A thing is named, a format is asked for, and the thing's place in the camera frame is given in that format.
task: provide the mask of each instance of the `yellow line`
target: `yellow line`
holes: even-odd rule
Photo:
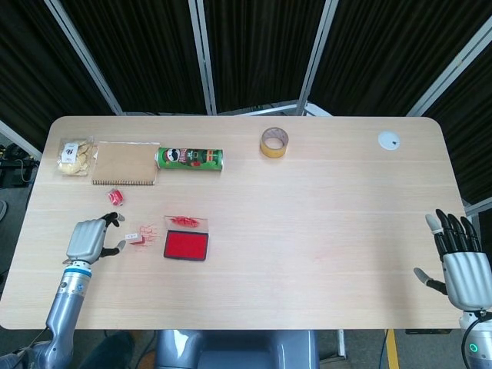
[[[394,336],[394,330],[390,329],[386,339],[387,363],[390,369],[400,369],[398,363],[397,341]]]

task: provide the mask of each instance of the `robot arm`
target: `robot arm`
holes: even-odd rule
[[[63,369],[70,364],[75,325],[92,276],[91,265],[99,258],[117,255],[123,249],[125,241],[121,241],[116,248],[103,246],[108,226],[113,224],[119,227],[119,221],[123,220],[123,216],[113,212],[100,219],[77,223],[67,250],[68,266],[46,320],[46,327],[53,334],[52,340],[32,344],[16,356],[17,362],[6,367],[22,369],[26,356],[40,369]],[[4,358],[0,359],[0,367],[12,363],[13,358],[5,357],[5,361],[2,360]]]
[[[442,262],[444,281],[435,281],[420,268],[414,272],[426,286],[448,296],[463,311],[461,354],[467,369],[492,367],[492,270],[474,226],[464,217],[436,210],[439,222],[426,215]]]

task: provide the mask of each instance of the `kraft paper notebook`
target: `kraft paper notebook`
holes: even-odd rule
[[[99,142],[93,185],[153,185],[157,176],[155,153],[160,144]]]

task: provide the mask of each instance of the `red ink stain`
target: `red ink stain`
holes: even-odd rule
[[[188,217],[174,217],[171,219],[174,224],[180,225],[182,227],[196,228],[200,222],[193,218]]]

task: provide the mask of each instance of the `red ink pad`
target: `red ink pad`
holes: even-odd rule
[[[208,233],[168,231],[164,257],[203,261],[207,257]]]

